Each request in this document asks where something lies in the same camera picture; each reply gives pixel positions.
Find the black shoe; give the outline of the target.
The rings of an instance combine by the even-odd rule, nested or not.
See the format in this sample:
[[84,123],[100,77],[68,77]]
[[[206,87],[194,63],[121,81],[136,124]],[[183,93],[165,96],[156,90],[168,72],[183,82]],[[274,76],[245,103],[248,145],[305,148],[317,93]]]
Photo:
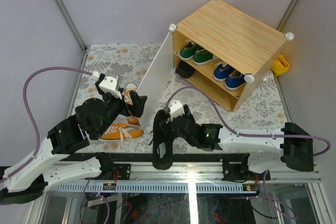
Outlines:
[[171,123],[168,122],[168,114],[159,110],[153,122],[153,144],[152,165],[159,170],[167,170],[173,164],[173,141]]
[[184,79],[190,78],[195,72],[195,69],[186,61],[180,61],[175,69],[175,73]]

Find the green sneaker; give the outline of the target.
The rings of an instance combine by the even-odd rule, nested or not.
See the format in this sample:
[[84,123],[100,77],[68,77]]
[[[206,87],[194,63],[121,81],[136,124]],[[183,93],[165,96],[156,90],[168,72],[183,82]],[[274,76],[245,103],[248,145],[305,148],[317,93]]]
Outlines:
[[193,56],[193,62],[199,66],[217,59],[218,58],[213,53],[206,49],[197,50]]
[[180,50],[180,59],[187,61],[193,58],[196,51],[203,49],[202,46],[192,40],[187,39],[188,44]]

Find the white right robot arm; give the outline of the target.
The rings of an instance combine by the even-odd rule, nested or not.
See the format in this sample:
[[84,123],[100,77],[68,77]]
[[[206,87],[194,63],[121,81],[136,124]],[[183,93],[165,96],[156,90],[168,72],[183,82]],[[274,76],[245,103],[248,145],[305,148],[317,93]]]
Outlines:
[[287,167],[298,172],[312,172],[313,140],[295,123],[285,123],[275,130],[230,130],[221,124],[197,124],[187,105],[179,101],[167,107],[168,124],[174,137],[204,151],[245,154],[240,175],[251,179],[275,168]]

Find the white cabinet door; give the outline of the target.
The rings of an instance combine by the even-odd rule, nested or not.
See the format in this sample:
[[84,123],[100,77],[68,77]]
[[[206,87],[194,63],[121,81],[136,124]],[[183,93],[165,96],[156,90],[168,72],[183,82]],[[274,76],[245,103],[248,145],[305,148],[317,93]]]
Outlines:
[[140,118],[140,125],[143,129],[150,122],[157,103],[160,101],[171,77],[172,69],[173,40],[172,33],[168,33],[138,87],[138,94],[148,97],[143,115]]

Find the wooden shoe cabinet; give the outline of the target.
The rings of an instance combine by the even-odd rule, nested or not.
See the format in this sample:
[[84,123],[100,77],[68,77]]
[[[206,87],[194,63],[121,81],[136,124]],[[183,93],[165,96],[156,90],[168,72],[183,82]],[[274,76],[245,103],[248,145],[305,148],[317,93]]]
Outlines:
[[[228,111],[236,111],[261,83],[293,33],[282,32],[221,1],[210,0],[178,24],[170,24],[174,67],[182,62],[181,50],[195,42],[215,59],[203,65],[186,63],[195,72],[187,80],[203,90]],[[219,65],[227,63],[243,75],[243,85],[236,90],[225,87],[213,77]]]

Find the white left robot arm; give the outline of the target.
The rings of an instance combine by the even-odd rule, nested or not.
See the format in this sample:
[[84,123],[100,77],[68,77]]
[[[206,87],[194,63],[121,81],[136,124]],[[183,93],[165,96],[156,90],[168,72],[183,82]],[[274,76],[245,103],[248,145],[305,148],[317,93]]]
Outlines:
[[108,153],[96,153],[80,163],[54,167],[55,163],[89,146],[91,140],[102,137],[119,115],[141,117],[148,99],[131,91],[132,102],[126,103],[125,97],[116,98],[102,90],[99,93],[102,99],[86,100],[76,107],[74,115],[52,128],[37,152],[15,166],[1,167],[2,205],[34,201],[51,188],[74,180],[109,179],[114,175],[116,168]]

